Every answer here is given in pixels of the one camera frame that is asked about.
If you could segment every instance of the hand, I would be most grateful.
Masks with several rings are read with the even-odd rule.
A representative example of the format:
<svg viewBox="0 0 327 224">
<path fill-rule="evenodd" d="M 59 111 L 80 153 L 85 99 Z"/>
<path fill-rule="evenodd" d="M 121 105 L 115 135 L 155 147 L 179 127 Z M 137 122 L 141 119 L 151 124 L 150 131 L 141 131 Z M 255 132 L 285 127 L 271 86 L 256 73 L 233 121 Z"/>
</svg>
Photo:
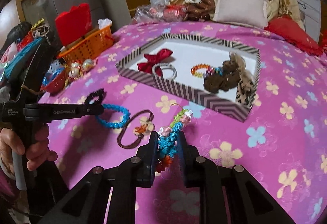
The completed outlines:
<svg viewBox="0 0 327 224">
<path fill-rule="evenodd" d="M 31 145 L 25 153 L 25 147 L 19 136 L 11 129 L 3 128 L 0 132 L 0 154 L 1 159 L 8 172 L 13 175 L 14 167 L 12 162 L 12 151 L 19 155 L 26 154 L 27 168 L 32 171 L 38 168 L 44 161 L 55 161 L 58 155 L 55 151 L 50 151 L 49 145 L 49 127 L 47 124 L 43 125 L 35 134 L 37 143 Z"/>
</svg>

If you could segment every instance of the basket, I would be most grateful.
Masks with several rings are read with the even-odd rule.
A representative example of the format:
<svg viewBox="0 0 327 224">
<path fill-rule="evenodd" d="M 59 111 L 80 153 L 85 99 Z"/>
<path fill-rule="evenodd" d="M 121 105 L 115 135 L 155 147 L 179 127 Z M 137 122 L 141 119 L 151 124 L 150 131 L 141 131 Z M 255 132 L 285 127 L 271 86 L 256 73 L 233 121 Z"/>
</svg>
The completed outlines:
<svg viewBox="0 0 327 224">
<path fill-rule="evenodd" d="M 50 94 L 56 94 L 64 88 L 66 78 L 67 78 L 66 70 L 63 70 L 49 84 L 47 84 L 45 87 L 42 87 L 41 89 L 49 92 Z"/>
<path fill-rule="evenodd" d="M 110 27 L 106 26 L 103 29 L 97 30 L 68 51 L 60 53 L 57 58 L 63 58 L 66 63 L 77 60 L 84 62 L 89 58 L 97 58 L 103 51 L 113 45 L 114 40 L 111 37 Z"/>
</svg>

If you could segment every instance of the striped box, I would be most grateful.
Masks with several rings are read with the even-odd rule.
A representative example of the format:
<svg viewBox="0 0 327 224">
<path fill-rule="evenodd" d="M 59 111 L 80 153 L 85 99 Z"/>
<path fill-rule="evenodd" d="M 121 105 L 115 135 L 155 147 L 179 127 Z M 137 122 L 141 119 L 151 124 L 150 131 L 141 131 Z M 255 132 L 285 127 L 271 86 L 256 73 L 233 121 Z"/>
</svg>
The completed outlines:
<svg viewBox="0 0 327 224">
<path fill-rule="evenodd" d="M 125 68 L 124 66 L 133 60 L 135 57 L 139 55 L 143 55 L 148 47 L 157 43 L 159 41 L 165 41 L 167 39 L 177 39 L 182 41 L 199 41 L 199 42 L 206 42 L 214 45 L 223 45 L 226 47 L 230 47 L 231 51 L 237 52 L 237 50 L 248 52 L 250 54 L 254 54 L 257 56 L 257 63 L 256 63 L 256 74 L 254 80 L 254 93 L 251 95 L 249 99 L 248 105 L 241 105 L 239 103 L 223 99 L 218 97 L 215 94 L 210 94 L 205 91 L 194 89 L 190 86 L 171 81 L 168 79 L 164 79 L 159 76 L 154 76 L 152 74 L 148 74 L 145 72 L 135 71 L 129 68 Z M 176 95 L 178 97 L 182 97 L 209 109 L 218 111 L 224 115 L 230 116 L 236 120 L 244 122 L 246 120 L 247 115 L 249 114 L 250 110 L 252 109 L 252 104 L 255 99 L 258 83 L 259 83 L 259 75 L 260 75 L 260 52 L 258 49 L 239 44 L 237 42 L 221 40 L 216 38 L 204 37 L 204 36 L 197 36 L 197 35 L 188 35 L 188 34 L 162 34 L 161 36 L 157 37 L 156 39 L 148 42 L 147 44 L 143 45 L 142 47 L 133 50 L 130 54 L 125 56 L 122 60 L 116 63 L 116 68 L 119 74 L 123 77 L 133 79 L 137 82 L 141 82 L 151 87 L 155 87 L 162 91 L 168 92 L 170 94 Z"/>
</svg>

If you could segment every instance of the orange plastic basket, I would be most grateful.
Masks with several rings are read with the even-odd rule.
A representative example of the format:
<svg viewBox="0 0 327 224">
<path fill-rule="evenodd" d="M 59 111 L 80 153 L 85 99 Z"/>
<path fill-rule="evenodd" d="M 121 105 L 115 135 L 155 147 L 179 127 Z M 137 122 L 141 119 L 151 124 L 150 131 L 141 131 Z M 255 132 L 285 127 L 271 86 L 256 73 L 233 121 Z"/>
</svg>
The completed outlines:
<svg viewBox="0 0 327 224">
<path fill-rule="evenodd" d="M 113 45 L 110 26 L 97 30 L 84 40 L 70 48 L 68 51 L 61 52 L 57 58 L 63 58 L 66 63 L 77 60 L 84 62 L 86 59 L 95 59 L 103 51 Z"/>
</svg>

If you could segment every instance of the red bow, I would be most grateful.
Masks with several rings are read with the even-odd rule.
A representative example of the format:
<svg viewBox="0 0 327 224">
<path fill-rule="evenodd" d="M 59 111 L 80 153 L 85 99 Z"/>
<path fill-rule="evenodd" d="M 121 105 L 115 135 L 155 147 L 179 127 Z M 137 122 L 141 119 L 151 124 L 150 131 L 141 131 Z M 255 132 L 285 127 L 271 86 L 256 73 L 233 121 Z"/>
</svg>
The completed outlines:
<svg viewBox="0 0 327 224">
<path fill-rule="evenodd" d="M 172 55 L 172 51 L 168 49 L 162 49 L 157 54 L 145 54 L 144 58 L 148 60 L 147 63 L 139 63 L 137 64 L 137 67 L 139 71 L 146 72 L 149 74 L 152 74 L 152 68 L 155 64 L 160 63 L 162 60 L 166 59 L 167 57 Z M 156 74 L 160 77 L 162 77 L 162 71 L 160 67 L 156 68 Z"/>
</svg>

